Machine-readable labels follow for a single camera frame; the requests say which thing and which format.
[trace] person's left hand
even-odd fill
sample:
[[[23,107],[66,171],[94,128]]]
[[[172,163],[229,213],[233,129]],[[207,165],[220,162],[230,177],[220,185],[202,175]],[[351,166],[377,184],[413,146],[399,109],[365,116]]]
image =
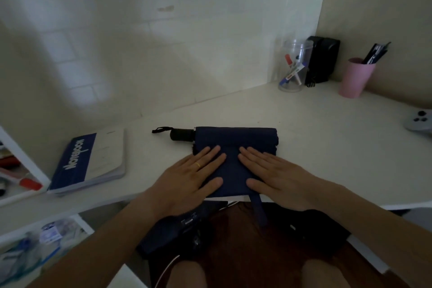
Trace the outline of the person's left hand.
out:
[[[156,221],[198,207],[208,195],[223,184],[222,178],[217,177],[200,188],[204,180],[225,161],[226,154],[221,154],[210,162],[219,150],[219,146],[212,150],[206,147],[197,155],[191,154],[179,160],[166,169],[153,186],[132,203],[149,205]]]

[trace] wooden floor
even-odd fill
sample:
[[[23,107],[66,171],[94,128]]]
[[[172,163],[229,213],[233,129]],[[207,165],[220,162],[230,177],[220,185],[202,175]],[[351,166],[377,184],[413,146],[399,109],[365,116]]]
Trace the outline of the wooden floor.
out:
[[[326,257],[271,223],[260,228],[250,203],[222,210],[210,222],[215,228],[212,243],[195,259],[204,268],[209,288],[301,287],[301,268],[308,259],[336,265],[352,288],[408,287],[392,273],[378,273],[349,243]],[[150,260],[153,285],[173,256],[164,249]],[[161,284],[167,279],[165,275]]]

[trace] desk surface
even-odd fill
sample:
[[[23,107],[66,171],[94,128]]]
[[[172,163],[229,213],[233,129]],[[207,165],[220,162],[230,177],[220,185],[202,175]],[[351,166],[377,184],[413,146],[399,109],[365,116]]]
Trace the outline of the desk surface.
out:
[[[0,236],[125,200],[150,187],[166,167],[191,152],[190,143],[173,142],[168,133],[152,134],[159,126],[274,127],[278,156],[313,174],[388,209],[431,207],[432,139],[402,126],[415,109],[367,92],[351,100],[337,91],[335,82],[294,94],[268,83],[130,122],[125,126],[124,178],[64,197],[41,194],[6,205],[0,209]]]

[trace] leg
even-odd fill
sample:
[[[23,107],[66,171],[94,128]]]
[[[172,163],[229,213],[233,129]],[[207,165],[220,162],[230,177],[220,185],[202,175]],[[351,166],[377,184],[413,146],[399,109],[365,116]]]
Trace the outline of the leg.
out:
[[[301,271],[302,288],[350,288],[337,267],[318,259],[306,261]]]
[[[181,261],[171,270],[167,288],[207,288],[202,267],[191,261]]]

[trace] white game controller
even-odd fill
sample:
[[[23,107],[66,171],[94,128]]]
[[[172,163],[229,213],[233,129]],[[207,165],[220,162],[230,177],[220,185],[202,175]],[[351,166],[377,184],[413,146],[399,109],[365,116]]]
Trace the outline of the white game controller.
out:
[[[419,110],[403,126],[411,131],[432,133],[432,110]]]

